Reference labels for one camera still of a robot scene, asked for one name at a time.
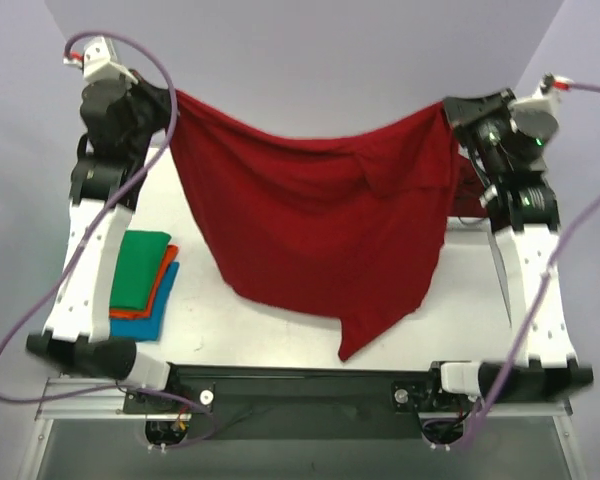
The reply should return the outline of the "red t shirt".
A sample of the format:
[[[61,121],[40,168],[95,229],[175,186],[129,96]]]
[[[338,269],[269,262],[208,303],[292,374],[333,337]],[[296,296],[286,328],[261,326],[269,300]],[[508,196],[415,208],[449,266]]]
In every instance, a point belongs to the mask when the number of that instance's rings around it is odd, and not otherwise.
[[[482,212],[441,103],[359,135],[292,139],[177,100],[170,152],[223,280],[337,319],[341,360],[421,306],[448,219]]]

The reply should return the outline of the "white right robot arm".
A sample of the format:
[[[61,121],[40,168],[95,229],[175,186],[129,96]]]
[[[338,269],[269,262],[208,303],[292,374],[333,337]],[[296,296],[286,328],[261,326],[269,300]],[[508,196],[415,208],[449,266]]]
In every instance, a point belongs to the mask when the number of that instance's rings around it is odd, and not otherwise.
[[[545,147],[558,133],[559,92],[540,87],[516,98],[503,90],[481,98],[447,97],[446,119],[484,186],[481,205],[511,328],[503,361],[444,362],[423,383],[428,404],[445,408],[459,394],[501,402],[554,402],[590,387],[564,318],[556,252],[557,197],[545,179]]]

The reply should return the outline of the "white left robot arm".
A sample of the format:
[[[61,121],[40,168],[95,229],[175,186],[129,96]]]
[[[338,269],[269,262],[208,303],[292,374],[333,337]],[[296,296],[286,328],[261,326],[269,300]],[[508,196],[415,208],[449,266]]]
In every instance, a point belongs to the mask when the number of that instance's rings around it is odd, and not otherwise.
[[[87,85],[69,190],[69,241],[51,312],[29,354],[60,372],[147,388],[162,412],[175,409],[182,387],[168,362],[139,352],[129,338],[110,334],[109,303],[123,237],[149,169],[164,153],[149,151],[153,136],[172,137],[177,123],[174,86],[158,88],[133,72]]]

